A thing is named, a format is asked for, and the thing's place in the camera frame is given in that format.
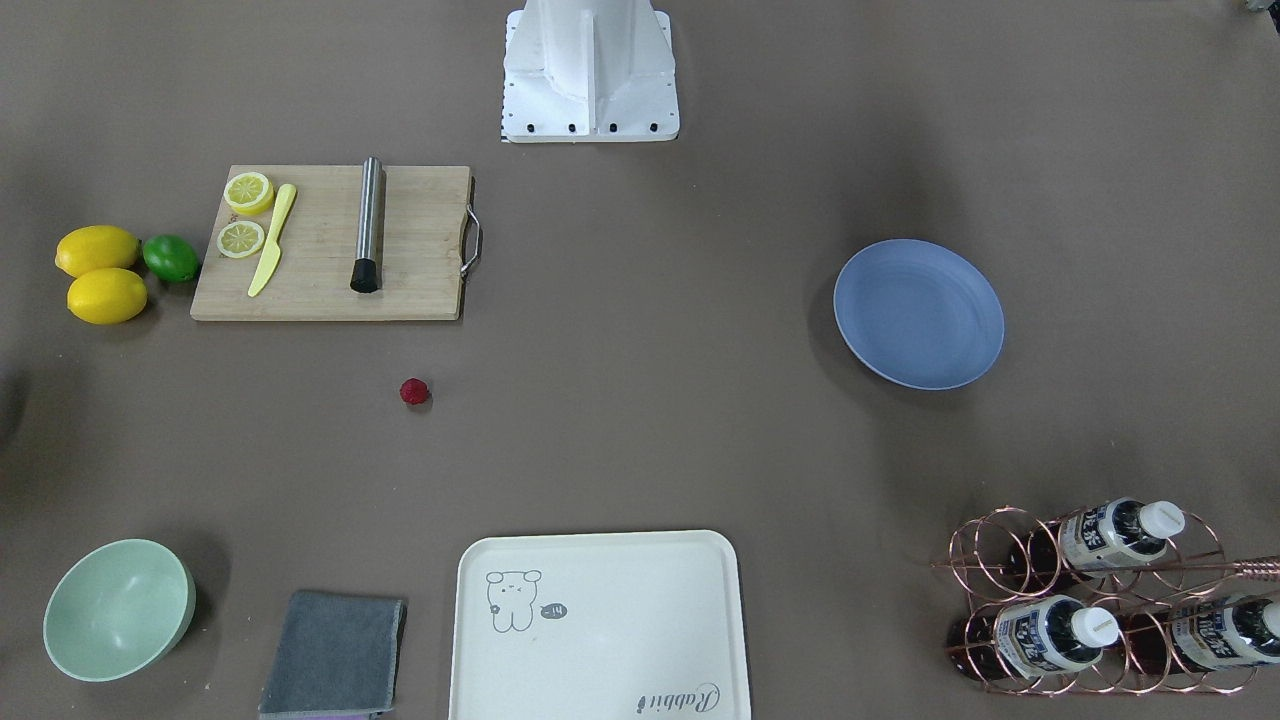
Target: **towel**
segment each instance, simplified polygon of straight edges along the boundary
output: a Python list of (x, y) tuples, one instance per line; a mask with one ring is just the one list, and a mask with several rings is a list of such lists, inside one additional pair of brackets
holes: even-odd
[(390, 710), (403, 618), (399, 600), (293, 593), (259, 717), (371, 717)]

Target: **white bottle cap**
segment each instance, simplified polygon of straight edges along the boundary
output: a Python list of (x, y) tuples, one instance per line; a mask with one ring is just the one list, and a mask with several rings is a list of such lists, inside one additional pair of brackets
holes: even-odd
[(1262, 624), (1272, 635), (1280, 637), (1280, 602), (1272, 600), (1262, 609)]
[(1151, 505), (1143, 505), (1138, 511), (1138, 524), (1153, 538), (1167, 539), (1183, 532), (1187, 527), (1187, 518), (1183, 511), (1167, 500), (1157, 500)]
[(1107, 647), (1120, 639), (1120, 624), (1102, 607), (1083, 607), (1073, 612), (1071, 632), (1088, 647)]

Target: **blue plate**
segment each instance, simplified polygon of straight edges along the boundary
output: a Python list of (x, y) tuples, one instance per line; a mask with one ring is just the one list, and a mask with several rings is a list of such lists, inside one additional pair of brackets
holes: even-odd
[(1005, 342), (1005, 313), (987, 278), (923, 240), (886, 240), (836, 279), (836, 324), (859, 360), (916, 389), (980, 378)]

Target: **dark bottle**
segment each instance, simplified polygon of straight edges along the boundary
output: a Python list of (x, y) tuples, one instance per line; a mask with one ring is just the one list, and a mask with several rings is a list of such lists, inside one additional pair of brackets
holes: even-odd
[[(1165, 635), (1152, 621), (1169, 628)], [(1233, 594), (1194, 607), (1125, 620), (1135, 670), (1144, 675), (1208, 673), (1280, 664), (1280, 603)]]
[[(1088, 582), (1094, 574), (1160, 559), (1169, 547), (1169, 538), (1185, 527), (1183, 511), (1172, 502), (1161, 500), (1143, 505), (1132, 497), (1112, 500), (1050, 525), (1057, 533), (1061, 565), (1059, 552), (1043, 528), (1037, 528), (1023, 541), (1025, 552), (1012, 546), (1005, 570), (1012, 583), (1006, 584), (1021, 585), (1023, 592), (1034, 593), (1046, 588), (1064, 592)], [(1055, 570), (1057, 580), (1051, 583)]]
[(1079, 673), (1119, 637), (1110, 612), (1059, 594), (974, 618), (968, 633), (964, 620), (956, 623), (947, 634), (947, 656), (974, 680), (1030, 679)]

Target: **berry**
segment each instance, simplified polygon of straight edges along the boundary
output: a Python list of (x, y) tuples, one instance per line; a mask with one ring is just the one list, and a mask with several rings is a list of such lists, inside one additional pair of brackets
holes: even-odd
[(401, 400), (410, 405), (421, 405), (429, 397), (431, 397), (431, 391), (426, 383), (417, 378), (410, 378), (401, 386)]

